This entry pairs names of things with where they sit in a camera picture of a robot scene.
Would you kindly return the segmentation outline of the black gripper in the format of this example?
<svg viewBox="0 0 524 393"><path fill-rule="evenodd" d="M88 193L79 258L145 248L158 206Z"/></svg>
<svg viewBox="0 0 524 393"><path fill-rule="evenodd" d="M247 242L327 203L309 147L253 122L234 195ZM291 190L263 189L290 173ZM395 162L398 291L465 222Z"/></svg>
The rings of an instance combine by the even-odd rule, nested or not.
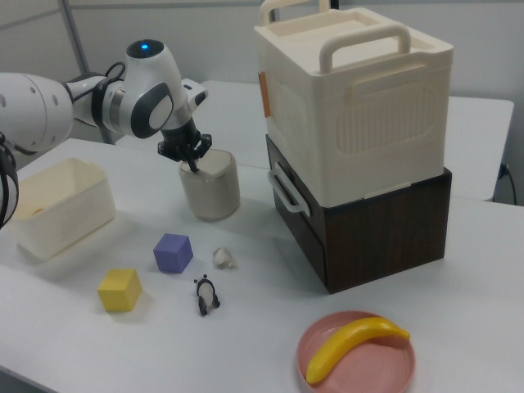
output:
<svg viewBox="0 0 524 393"><path fill-rule="evenodd" d="M201 158L212 146L210 134L202 134L193 119L177 129L163 129L161 133L163 140L157 148L160 155L187 162L193 173L200 171Z"/></svg>

